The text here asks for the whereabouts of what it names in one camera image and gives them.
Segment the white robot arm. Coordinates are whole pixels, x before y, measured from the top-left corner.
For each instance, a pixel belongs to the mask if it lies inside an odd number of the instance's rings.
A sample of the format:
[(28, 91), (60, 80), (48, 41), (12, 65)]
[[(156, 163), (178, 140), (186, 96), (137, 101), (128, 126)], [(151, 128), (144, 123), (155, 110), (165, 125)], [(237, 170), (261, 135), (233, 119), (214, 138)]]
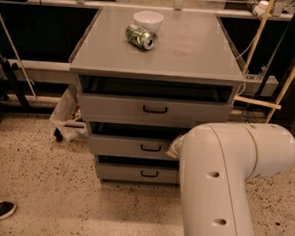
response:
[(295, 137), (270, 123), (209, 123), (166, 153), (180, 164), (184, 236), (255, 236), (245, 180), (293, 167)]

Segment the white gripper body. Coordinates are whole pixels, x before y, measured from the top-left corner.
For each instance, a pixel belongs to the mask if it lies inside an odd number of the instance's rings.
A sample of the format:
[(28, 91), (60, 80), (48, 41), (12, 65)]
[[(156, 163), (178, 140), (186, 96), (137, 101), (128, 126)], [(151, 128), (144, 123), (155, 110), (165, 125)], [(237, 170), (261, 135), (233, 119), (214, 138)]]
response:
[(177, 136), (170, 144), (169, 148), (166, 151), (166, 154), (173, 159), (178, 159), (180, 156), (184, 139), (185, 135)]

